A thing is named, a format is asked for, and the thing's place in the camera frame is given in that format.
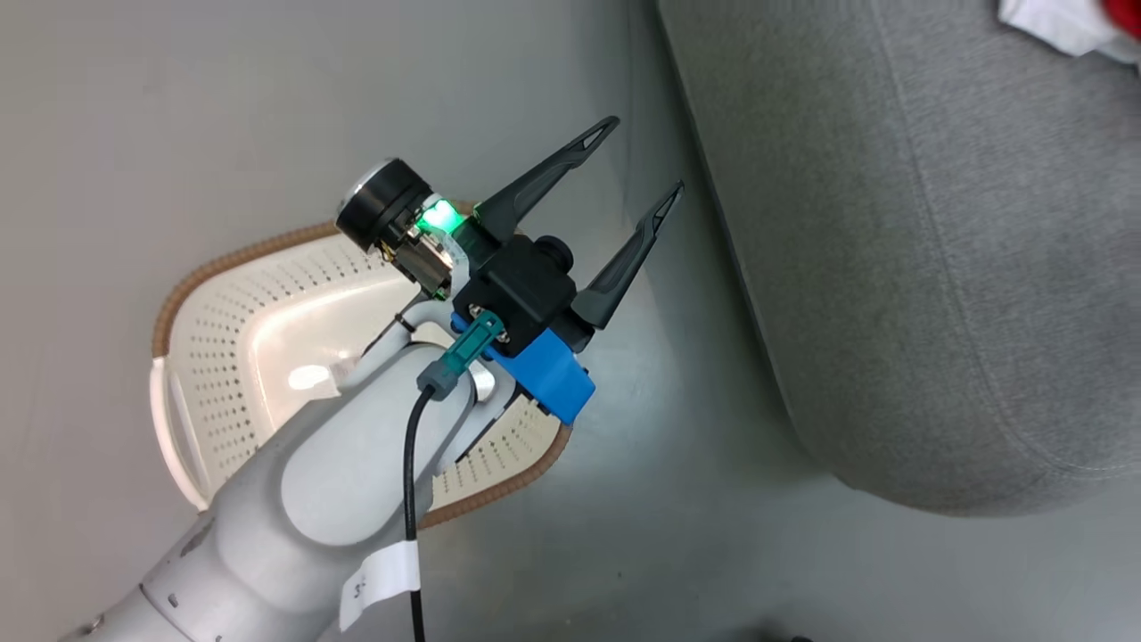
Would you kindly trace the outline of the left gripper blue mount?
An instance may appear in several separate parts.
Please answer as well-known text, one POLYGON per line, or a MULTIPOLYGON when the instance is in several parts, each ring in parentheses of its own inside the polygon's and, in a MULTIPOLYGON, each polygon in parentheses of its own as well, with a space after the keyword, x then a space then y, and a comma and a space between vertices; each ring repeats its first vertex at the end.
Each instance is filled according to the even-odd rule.
POLYGON ((502 322, 486 357, 532 399, 570 424, 594 395, 576 358, 615 310, 685 194, 678 180, 640 217, 632 235, 586 289, 570 281, 563 239, 517 231, 555 185, 620 125, 608 115, 461 216, 400 159, 388 159, 348 190, 337 228, 363 251, 381 251, 424 295, 448 300, 460 330, 488 310, 502 322))

